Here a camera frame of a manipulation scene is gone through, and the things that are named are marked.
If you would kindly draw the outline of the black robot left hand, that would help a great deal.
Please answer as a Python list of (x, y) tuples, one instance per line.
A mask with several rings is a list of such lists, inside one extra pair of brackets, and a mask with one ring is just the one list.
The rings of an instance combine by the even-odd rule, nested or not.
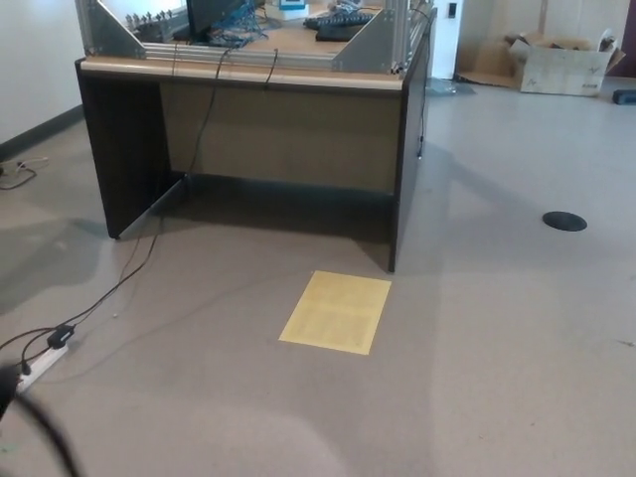
[(4, 417), (10, 405), (20, 402), (21, 370), (17, 365), (1, 367), (0, 413)]

